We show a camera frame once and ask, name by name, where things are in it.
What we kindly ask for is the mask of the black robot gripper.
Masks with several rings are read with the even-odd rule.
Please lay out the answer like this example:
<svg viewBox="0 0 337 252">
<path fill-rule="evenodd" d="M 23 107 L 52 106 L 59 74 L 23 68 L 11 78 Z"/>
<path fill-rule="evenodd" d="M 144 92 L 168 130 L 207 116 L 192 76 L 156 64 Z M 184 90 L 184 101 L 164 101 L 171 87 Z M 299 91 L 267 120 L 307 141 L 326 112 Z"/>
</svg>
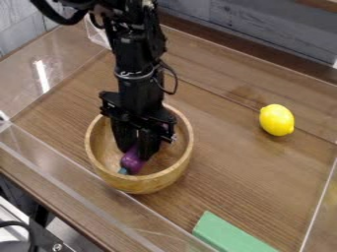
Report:
<svg viewBox="0 0 337 252">
<path fill-rule="evenodd" d="M 112 132 L 119 150 L 126 153 L 136 142 L 138 155 L 150 160 L 159 151 L 160 139 L 171 143 L 176 119 L 163 106 L 164 76 L 154 72 L 146 76 L 118 75 L 119 90 L 101 91 L 100 113 L 111 119 Z"/>
</svg>

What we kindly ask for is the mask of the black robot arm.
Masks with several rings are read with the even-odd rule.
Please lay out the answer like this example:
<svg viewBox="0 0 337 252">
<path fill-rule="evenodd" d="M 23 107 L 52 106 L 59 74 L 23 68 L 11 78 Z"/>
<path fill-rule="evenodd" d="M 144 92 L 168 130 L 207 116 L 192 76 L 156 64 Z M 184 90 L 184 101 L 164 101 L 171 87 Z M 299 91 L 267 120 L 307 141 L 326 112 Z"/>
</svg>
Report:
<svg viewBox="0 0 337 252">
<path fill-rule="evenodd" d="M 175 134 L 175 116 L 163 106 L 167 50 L 156 0 L 52 0 L 75 10 L 61 16 L 47 0 L 31 0 L 39 11 L 56 23 L 71 26 L 84 18 L 106 32 L 115 55 L 119 89 L 101 92 L 100 111 L 111 119 L 115 141 L 122 152 L 135 150 L 148 160 L 163 142 Z"/>
</svg>

